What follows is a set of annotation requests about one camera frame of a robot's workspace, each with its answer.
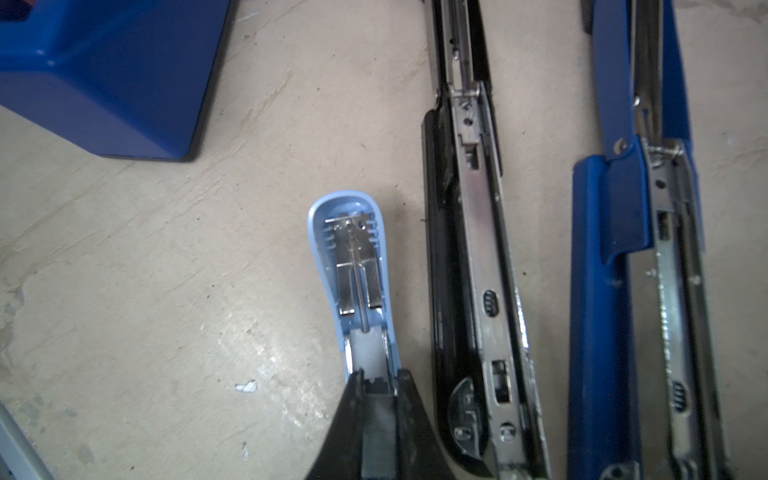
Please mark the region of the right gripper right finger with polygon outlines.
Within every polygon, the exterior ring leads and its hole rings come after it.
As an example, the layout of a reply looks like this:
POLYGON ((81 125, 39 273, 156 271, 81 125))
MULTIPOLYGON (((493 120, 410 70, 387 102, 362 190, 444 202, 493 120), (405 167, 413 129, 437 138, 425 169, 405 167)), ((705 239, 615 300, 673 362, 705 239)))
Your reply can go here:
POLYGON ((455 479, 430 424, 411 372, 396 378, 398 479, 455 479))

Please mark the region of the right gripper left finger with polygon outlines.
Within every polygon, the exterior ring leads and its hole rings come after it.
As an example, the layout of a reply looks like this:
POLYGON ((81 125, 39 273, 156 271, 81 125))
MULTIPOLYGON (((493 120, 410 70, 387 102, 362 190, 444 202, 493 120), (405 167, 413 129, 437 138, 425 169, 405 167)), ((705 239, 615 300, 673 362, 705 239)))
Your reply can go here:
POLYGON ((307 480, 359 480, 362 468, 365 386, 364 372, 348 378, 325 441, 307 480))

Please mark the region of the blue and black stapler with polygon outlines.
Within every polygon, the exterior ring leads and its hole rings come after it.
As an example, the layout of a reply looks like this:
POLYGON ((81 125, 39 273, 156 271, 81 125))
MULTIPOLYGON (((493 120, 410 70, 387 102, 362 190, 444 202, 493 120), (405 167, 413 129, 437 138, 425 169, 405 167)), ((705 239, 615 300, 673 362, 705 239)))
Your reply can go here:
POLYGON ((674 5, 581 10, 604 151, 573 170, 567 475, 731 479, 674 5))

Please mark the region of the grey staple strip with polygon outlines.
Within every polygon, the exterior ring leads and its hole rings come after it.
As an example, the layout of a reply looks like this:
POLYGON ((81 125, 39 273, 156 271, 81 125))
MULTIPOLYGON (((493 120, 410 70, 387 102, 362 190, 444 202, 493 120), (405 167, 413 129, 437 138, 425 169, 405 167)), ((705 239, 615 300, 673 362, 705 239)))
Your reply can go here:
POLYGON ((396 398, 367 395, 364 405, 362 479, 395 479, 397 467, 396 398))

